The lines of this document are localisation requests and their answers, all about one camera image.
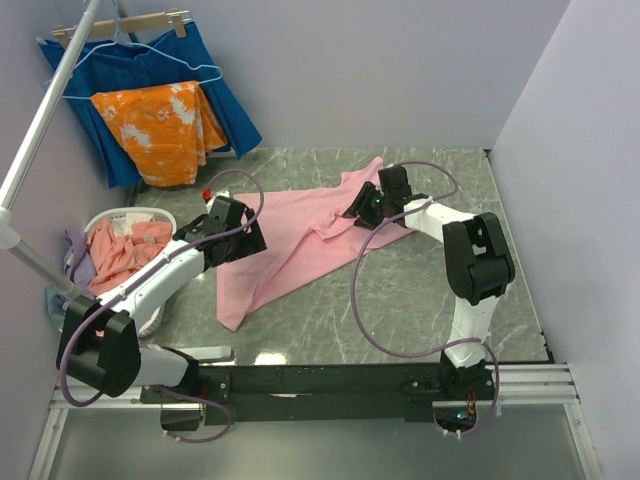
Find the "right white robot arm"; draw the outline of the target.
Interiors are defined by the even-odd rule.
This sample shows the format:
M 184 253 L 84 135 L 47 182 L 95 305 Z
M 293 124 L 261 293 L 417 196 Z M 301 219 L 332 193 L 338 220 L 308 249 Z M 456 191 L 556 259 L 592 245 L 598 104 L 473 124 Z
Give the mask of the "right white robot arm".
M 439 374 L 444 395 L 460 399 L 474 386 L 468 369 L 487 355 L 486 340 L 500 298 L 515 279 L 514 261 L 500 220 L 491 213 L 464 213 L 441 204 L 459 190 L 457 180 L 439 169 L 453 189 L 439 196 L 415 193 L 403 163 L 378 172 L 379 183 L 367 181 L 343 216 L 370 231 L 357 254 L 350 287 L 350 302 L 358 328 L 378 350 L 416 359 L 439 352 L 450 366 Z M 451 333 L 447 343 L 424 353 L 393 352 L 377 343 L 364 328 L 356 305 L 356 281 L 360 262 L 369 244 L 383 228 L 397 224 L 424 234 L 443 245 L 446 278 L 455 296 Z

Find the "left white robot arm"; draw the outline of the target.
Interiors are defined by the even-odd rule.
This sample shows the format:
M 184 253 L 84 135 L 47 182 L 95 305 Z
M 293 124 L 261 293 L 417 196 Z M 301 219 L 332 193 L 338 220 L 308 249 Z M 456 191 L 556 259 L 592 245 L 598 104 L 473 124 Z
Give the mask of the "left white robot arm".
M 266 249 L 259 209 L 226 196 L 178 229 L 162 251 L 121 285 L 67 309 L 57 367 L 68 395 L 73 378 L 109 397 L 134 386 L 164 388 L 176 401 L 200 390 L 200 363 L 169 347 L 144 346 L 139 335 L 153 313 L 210 268 Z

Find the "pink t-shirt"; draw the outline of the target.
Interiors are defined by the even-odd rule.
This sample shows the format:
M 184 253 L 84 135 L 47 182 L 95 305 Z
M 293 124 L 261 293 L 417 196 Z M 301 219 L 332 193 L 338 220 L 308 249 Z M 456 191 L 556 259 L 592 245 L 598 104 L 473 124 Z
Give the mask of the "pink t-shirt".
M 258 218 L 267 249 L 216 269 L 216 318 L 235 331 L 262 306 L 354 261 L 369 235 L 343 216 L 383 159 L 341 174 L 336 187 L 267 192 Z

